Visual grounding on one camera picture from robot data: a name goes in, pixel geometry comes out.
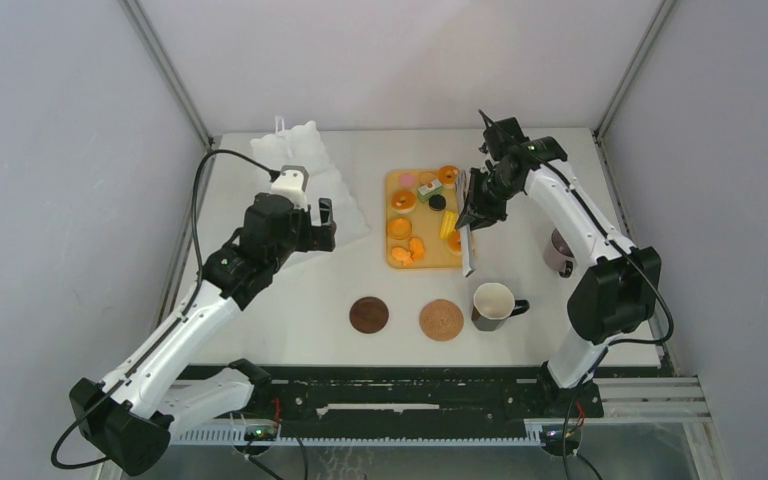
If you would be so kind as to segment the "yellow cake slice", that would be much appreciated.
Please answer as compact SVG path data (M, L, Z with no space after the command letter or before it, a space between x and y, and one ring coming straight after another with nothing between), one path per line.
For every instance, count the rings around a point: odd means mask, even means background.
M447 240L454 232L457 231L457 221L459 215L456 212L445 210L439 230L439 238Z

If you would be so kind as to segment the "metal serving tongs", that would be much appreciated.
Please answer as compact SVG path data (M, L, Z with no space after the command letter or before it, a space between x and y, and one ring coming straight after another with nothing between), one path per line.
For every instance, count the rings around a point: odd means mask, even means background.
M457 200L458 220L456 222L456 231L460 234L461 240L461 263L462 274L465 278L470 277L475 271L473 259L473 240L469 224L463 220L467 213L467 197L469 187L470 173L462 170L456 177L455 194Z

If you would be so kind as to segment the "orange fish cookie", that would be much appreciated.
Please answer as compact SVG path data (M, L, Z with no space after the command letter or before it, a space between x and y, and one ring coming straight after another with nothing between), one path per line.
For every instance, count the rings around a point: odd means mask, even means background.
M406 267L414 263L412 252L401 246L393 247L390 250L390 256L398 262L401 267Z
M409 240L408 244L411 259L415 262L422 260L426 252L422 239L419 237L413 237Z

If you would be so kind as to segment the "white three-tier dessert stand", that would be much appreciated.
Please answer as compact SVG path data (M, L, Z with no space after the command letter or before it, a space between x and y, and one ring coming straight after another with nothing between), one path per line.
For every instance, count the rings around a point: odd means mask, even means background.
M319 200L329 199L336 225L337 250L370 234L366 217L342 173L331 160L315 121L288 128L284 119L277 116L275 131L251 140L250 147L253 159L269 168L278 170L292 165L307 171L305 194L311 206L311 223L315 226L323 223Z

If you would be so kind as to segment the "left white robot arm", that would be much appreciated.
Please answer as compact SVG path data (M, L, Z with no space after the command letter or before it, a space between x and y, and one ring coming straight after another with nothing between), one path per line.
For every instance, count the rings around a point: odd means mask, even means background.
M171 386L194 354L272 284L296 252L331 252L336 246L333 205L311 209L281 194L256 195L241 227L207 257L188 299L145 342L99 381L78 380L69 392L71 430L130 476L145 473L180 434L224 413L250 417L271 407L262 370L236 361L219 373L177 392Z

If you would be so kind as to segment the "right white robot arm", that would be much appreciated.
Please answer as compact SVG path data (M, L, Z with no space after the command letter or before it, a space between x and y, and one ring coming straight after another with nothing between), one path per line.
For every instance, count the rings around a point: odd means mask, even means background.
M661 258L610 223L554 138L486 139L479 150L485 165L462 175L456 188L458 226L478 230L504 221L508 201L522 193L552 221L582 273L567 301L571 330L544 365L551 380L537 391L542 410L562 416L609 348L638 343L634 332L666 306L658 290Z

